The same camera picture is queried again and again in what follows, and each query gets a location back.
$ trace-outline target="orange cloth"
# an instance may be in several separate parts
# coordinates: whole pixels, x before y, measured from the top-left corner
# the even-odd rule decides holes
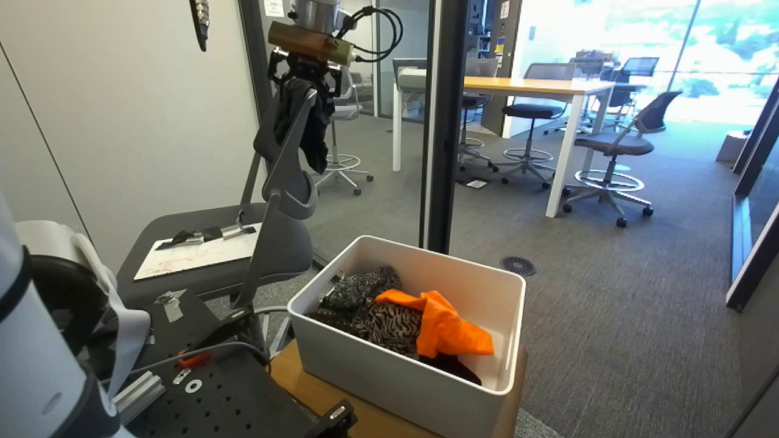
[[[418,356],[495,356],[493,335],[461,318],[457,310],[439,289],[422,293],[422,298],[403,289],[387,289],[377,295],[376,302],[392,302],[422,312],[422,330],[416,335]]]

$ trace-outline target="gray carpet floor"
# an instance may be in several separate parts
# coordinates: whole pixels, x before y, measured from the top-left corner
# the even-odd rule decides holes
[[[650,136],[656,154],[627,158],[656,201],[652,220],[629,206],[629,228],[617,228],[614,211],[597,201],[545,220],[549,192],[535,180],[501,184],[471,165],[488,188],[457,184],[451,254],[498,267],[505,256],[535,266],[526,278],[519,436],[708,438],[735,422],[737,317],[723,304],[735,178],[714,161],[729,130],[669,122]],[[376,180],[361,180],[361,198],[345,184],[322,190],[310,220],[320,254],[337,256],[359,233],[416,244],[422,131],[406,124],[405,172],[390,172],[390,119],[338,124],[342,152],[359,154]],[[521,142],[481,138],[495,158]],[[555,143],[555,131],[538,136],[554,154]],[[265,288],[259,304],[286,304],[306,278]]]

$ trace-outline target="table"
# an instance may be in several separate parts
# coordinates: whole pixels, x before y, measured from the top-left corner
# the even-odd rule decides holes
[[[521,403],[521,389],[524,389],[524,378],[526,378],[526,351],[521,351],[519,362],[516,362],[516,388],[515,395],[510,396],[510,403],[519,413]],[[373,407],[349,391],[342,391],[332,388],[330,382],[310,374],[303,371],[300,362],[300,351],[297,343],[292,340],[270,366],[270,378],[296,395],[300,401],[304,401],[310,409],[317,413],[326,413],[332,407],[337,407],[342,400],[349,400],[352,407],[356,409],[359,424],[349,431],[349,436],[405,436],[405,438],[427,438],[434,436],[427,429],[418,429],[405,419],[392,416],[390,411],[382,411],[381,407]],[[515,424],[516,413],[512,419],[501,419],[501,427],[498,429],[495,436],[515,436]]]
[[[427,88],[427,71],[423,68],[403,68],[395,80],[395,103],[392,103],[392,170],[403,170],[403,114],[405,114],[405,93],[406,91],[423,91]],[[465,75],[465,91],[473,93],[493,93],[493,94],[524,94],[524,98],[551,98],[571,103],[571,126],[579,126],[584,114],[584,100],[589,94],[602,94],[605,103],[612,98],[614,83],[602,80],[524,80],[524,79],[481,79]],[[602,105],[595,131],[602,130],[607,114],[607,105]],[[551,200],[545,204],[545,216],[557,216],[560,195],[567,178],[567,161],[575,149],[577,130],[566,130],[557,167],[551,188]]]

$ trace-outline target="desk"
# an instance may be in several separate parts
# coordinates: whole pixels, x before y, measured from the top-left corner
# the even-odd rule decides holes
[[[510,396],[510,403],[515,416],[505,416],[495,436],[515,436],[516,413],[521,407],[521,391],[526,382],[526,351],[521,351],[516,362],[516,379],[515,379],[515,395]],[[434,436],[427,429],[418,429],[405,419],[392,416],[390,411],[373,407],[349,391],[342,391],[338,388],[332,388],[330,382],[310,374],[303,371],[297,343],[292,340],[270,367],[270,378],[287,389],[292,396],[304,401],[317,413],[326,413],[332,407],[337,407],[342,400],[349,400],[356,409],[359,424],[349,431],[349,436],[405,436],[405,438],[427,438]]]
[[[427,71],[422,68],[403,68],[395,80],[395,103],[392,103],[392,170],[403,170],[403,116],[405,116],[405,91],[423,91],[427,88]],[[526,98],[551,98],[571,103],[571,126],[579,126],[584,114],[584,98],[605,94],[608,103],[614,83],[599,80],[524,80],[524,79],[481,79],[465,75],[465,91],[476,93],[495,93],[495,94],[526,94]],[[595,130],[599,131],[605,124],[607,107],[599,109]],[[575,149],[577,130],[566,130],[555,180],[551,188],[551,200],[545,204],[545,216],[557,216],[560,195],[567,178],[567,161]]]

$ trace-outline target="white plastic bin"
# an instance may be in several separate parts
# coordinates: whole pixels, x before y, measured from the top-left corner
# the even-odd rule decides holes
[[[493,334],[495,356],[461,356],[481,374],[473,384],[414,357],[332,329],[306,313],[332,289],[333,274],[392,266],[412,295],[439,289],[461,317]],[[289,302],[306,372],[442,436],[493,436],[515,389],[524,278],[463,259],[361,236]]]

